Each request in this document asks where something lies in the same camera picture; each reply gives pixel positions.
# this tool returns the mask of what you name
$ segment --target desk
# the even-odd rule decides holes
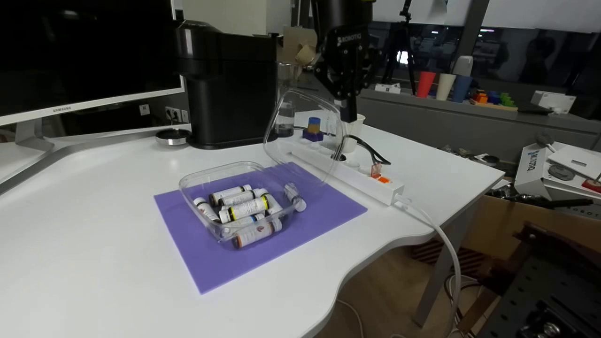
[[[374,128],[362,137],[439,223],[501,176]],[[34,156],[0,144],[0,176]],[[349,276],[391,248],[432,238],[413,218],[317,173],[368,212],[199,295],[152,195],[177,190],[188,173],[239,159],[270,163],[261,144],[165,150],[137,139],[71,154],[0,195],[0,336],[312,336]]]

